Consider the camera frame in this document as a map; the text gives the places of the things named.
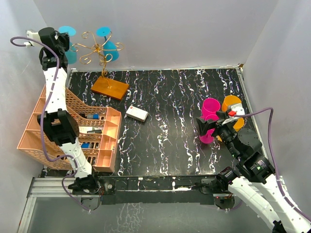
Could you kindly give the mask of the pink wine glass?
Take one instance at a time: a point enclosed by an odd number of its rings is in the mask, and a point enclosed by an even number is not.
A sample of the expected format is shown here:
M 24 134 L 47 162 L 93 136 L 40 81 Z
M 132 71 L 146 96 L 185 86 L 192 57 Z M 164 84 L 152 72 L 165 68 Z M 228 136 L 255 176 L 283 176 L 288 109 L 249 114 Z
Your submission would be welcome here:
M 211 115 L 208 115 L 208 116 L 202 116 L 202 118 L 204 120 L 209 120 L 209 119 L 213 119 L 213 120 L 218 120 L 219 117 L 215 114 L 211 114 Z M 205 144 L 210 144 L 213 142 L 214 140 L 214 137 L 211 136 L 213 134 L 215 129 L 210 129 L 207 131 L 207 133 L 204 135 L 204 136 L 199 136 L 199 139 L 202 143 L 205 143 Z
M 203 101 L 201 108 L 202 119 L 217 119 L 216 112 L 221 108 L 220 103 L 214 98 L 207 98 Z

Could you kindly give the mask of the blue wine glass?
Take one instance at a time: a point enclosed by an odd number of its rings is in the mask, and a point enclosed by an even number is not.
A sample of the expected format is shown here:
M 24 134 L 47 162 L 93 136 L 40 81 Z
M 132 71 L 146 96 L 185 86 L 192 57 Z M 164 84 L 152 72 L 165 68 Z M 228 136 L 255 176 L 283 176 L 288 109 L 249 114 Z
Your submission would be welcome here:
M 112 41 L 110 41 L 110 39 L 108 38 L 111 35 L 111 30 L 109 27 L 100 27 L 97 31 L 96 31 L 96 35 L 99 37 L 103 37 L 104 38 L 104 50 L 102 52 L 102 54 L 104 56 L 106 56 L 108 61 L 115 61 L 119 58 L 119 51 L 118 51 L 118 47 L 115 43 L 113 43 Z
M 76 30 L 71 26 L 61 26 L 58 30 L 60 33 L 68 33 L 69 38 L 71 39 L 76 35 Z M 77 61 L 77 53 L 74 47 L 72 47 L 73 43 L 71 40 L 69 41 L 69 50 L 65 52 L 65 55 L 68 59 L 68 64 L 72 65 Z

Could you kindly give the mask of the yellow wine glass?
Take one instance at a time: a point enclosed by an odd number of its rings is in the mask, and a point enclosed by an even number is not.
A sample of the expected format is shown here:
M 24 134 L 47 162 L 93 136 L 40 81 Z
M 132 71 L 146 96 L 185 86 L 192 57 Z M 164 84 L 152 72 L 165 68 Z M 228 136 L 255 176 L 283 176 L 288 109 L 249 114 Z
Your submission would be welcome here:
M 239 131 L 242 127 L 244 126 L 244 119 L 243 118 L 238 118 L 236 123 L 234 124 L 233 128 L 235 131 Z M 220 138 L 220 136 L 217 136 L 216 137 L 218 141 L 221 141 L 222 142 L 222 139 Z
M 222 111 L 225 112 L 230 105 L 241 103 L 241 99 L 234 95 L 228 95 L 222 103 Z

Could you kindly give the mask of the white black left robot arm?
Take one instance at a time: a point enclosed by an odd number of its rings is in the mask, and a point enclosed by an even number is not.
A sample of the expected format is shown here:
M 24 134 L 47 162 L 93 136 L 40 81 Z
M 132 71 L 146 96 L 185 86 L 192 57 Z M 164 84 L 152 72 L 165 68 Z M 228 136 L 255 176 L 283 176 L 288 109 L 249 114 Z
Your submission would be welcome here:
M 44 45 L 39 60 L 46 80 L 46 103 L 37 116 L 41 137 L 54 142 L 69 160 L 75 177 L 69 189 L 95 194 L 100 189 L 100 181 L 94 177 L 93 167 L 82 151 L 78 123 L 66 105 L 68 59 L 65 53 L 69 50 L 69 35 L 47 27 L 41 29 L 38 36 Z

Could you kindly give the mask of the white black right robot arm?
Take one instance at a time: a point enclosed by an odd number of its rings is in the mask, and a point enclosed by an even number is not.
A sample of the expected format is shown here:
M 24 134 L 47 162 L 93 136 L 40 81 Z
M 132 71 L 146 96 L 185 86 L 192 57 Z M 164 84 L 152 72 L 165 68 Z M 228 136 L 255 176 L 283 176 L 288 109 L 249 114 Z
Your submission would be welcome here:
M 212 130 L 220 137 L 232 157 L 238 160 L 237 170 L 225 168 L 216 176 L 221 192 L 238 196 L 274 233 L 309 233 L 311 220 L 295 205 L 280 183 L 276 166 L 261 153 L 262 143 L 255 131 L 234 125 L 235 111 L 218 111 L 218 119 L 196 119 L 199 133 Z

